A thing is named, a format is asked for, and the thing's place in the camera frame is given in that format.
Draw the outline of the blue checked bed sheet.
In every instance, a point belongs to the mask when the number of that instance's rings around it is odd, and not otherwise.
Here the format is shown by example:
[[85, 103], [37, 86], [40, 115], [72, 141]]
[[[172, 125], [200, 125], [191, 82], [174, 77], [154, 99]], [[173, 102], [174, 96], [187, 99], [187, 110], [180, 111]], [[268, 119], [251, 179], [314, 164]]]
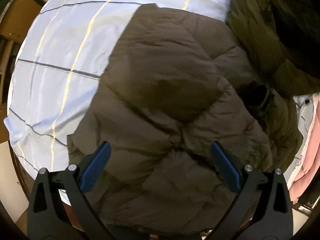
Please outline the blue checked bed sheet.
[[4, 124], [24, 170], [64, 170], [67, 136], [86, 113], [109, 56], [144, 4], [225, 20], [230, 0], [49, 0], [18, 52]]

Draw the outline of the olive green puffer jacket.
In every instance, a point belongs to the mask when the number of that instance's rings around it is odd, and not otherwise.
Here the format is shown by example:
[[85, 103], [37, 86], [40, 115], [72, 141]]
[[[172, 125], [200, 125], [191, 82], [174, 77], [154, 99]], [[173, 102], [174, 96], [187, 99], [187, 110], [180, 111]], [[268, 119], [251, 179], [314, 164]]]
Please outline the olive green puffer jacket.
[[105, 225], [190, 235], [230, 207], [218, 141], [260, 171], [300, 149], [295, 96], [319, 92], [319, 0], [230, 0], [225, 22], [140, 6], [75, 132], [71, 163], [111, 157], [87, 194]]

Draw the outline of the folded pink quilted jacket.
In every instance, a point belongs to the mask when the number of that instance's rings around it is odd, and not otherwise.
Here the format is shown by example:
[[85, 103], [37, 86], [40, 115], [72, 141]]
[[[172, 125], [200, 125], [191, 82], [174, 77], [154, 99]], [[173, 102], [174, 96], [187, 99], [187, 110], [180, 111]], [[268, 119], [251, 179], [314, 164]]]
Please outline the folded pink quilted jacket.
[[303, 149], [303, 156], [298, 165], [298, 172], [290, 180], [288, 185], [290, 199], [293, 204], [297, 204], [299, 198], [310, 185], [319, 169], [319, 103], [316, 107], [313, 128], [308, 133], [309, 140]]

